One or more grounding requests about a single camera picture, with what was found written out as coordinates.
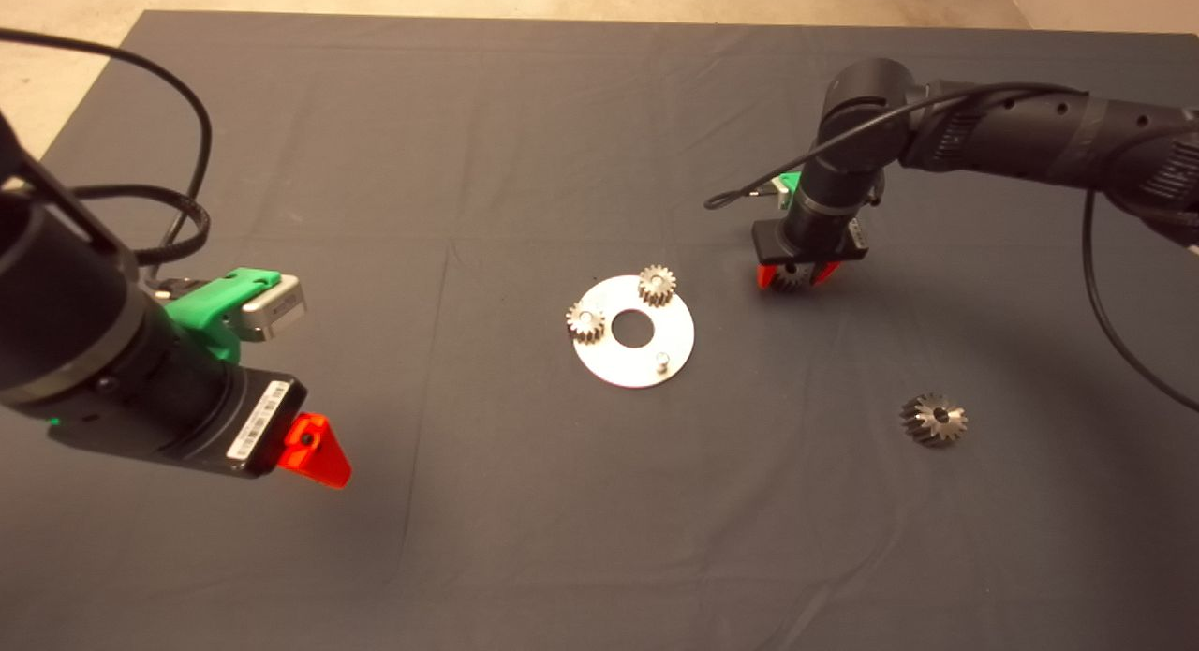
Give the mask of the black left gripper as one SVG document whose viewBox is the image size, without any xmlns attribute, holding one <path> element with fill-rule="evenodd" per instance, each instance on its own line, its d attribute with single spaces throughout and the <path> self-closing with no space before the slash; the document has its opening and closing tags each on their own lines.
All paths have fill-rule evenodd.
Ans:
<svg viewBox="0 0 1199 651">
<path fill-rule="evenodd" d="M 307 390 L 278 370 L 231 368 L 213 385 L 167 379 L 79 416 L 56 415 L 47 438 L 70 448 L 235 480 L 283 468 L 335 490 L 353 476 L 333 422 L 301 412 Z"/>
</svg>

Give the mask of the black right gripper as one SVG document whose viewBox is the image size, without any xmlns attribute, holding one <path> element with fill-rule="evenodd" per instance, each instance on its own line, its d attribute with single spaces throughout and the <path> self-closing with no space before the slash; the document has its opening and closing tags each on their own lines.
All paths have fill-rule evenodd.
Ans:
<svg viewBox="0 0 1199 651">
<path fill-rule="evenodd" d="M 763 291 L 775 293 L 785 289 L 779 264 L 814 264 L 812 287 L 818 287 L 826 283 L 843 261 L 860 261 L 869 251 L 856 218 L 801 218 L 800 223 L 787 218 L 757 221 L 752 227 L 752 241 L 760 263 L 757 285 Z"/>
</svg>

